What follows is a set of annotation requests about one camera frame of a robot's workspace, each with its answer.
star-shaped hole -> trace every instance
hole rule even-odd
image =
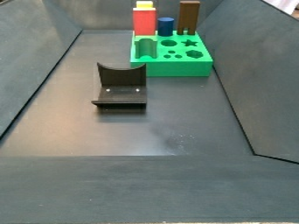
[[[183,41],[183,43],[184,43],[184,46],[196,46],[196,44],[197,44],[196,41],[191,41],[188,39],[185,41]]]

dark brown block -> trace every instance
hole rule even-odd
[[[177,35],[183,35],[184,29],[188,29],[188,35],[195,35],[200,5],[200,1],[180,1]]]

toy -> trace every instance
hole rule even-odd
[[[169,17],[157,19],[155,33],[153,27],[141,22],[143,18],[135,17],[135,28],[136,24],[144,24],[144,30],[135,29],[129,61],[131,67],[147,64],[147,76],[209,76],[212,58],[195,31],[199,8],[199,1],[180,2],[177,31],[173,31],[173,19]]]
[[[173,35],[173,19],[171,17],[157,18],[157,35],[163,37]]]
[[[177,23],[177,34],[183,35],[183,30],[188,29],[188,35],[195,35],[200,2],[180,1],[180,16]]]
[[[156,10],[152,1],[137,1],[133,8],[135,35],[155,35]]]
[[[97,72],[101,88],[97,100],[92,101],[96,106],[145,106],[145,64],[115,69],[97,63]]]

red block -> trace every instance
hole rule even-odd
[[[155,8],[133,8],[135,35],[155,35]]]

circular hole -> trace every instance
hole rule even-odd
[[[177,44],[173,40],[167,39],[161,42],[161,45],[163,46],[176,46]]]

